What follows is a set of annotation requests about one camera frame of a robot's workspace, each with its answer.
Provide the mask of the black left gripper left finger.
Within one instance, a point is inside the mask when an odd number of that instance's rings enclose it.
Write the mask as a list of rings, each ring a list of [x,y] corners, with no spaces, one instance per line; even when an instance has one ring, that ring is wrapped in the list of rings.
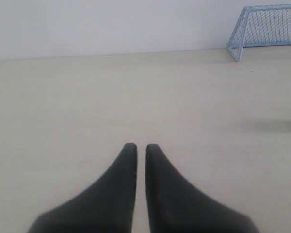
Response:
[[[137,146],[126,143],[91,186],[41,214],[30,233],[130,233],[137,182]]]

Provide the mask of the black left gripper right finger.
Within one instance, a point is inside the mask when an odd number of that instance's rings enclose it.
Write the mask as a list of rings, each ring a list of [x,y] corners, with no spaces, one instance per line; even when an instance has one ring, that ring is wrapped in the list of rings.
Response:
[[[145,184],[152,233],[257,233],[253,221],[185,179],[160,146],[146,147]]]

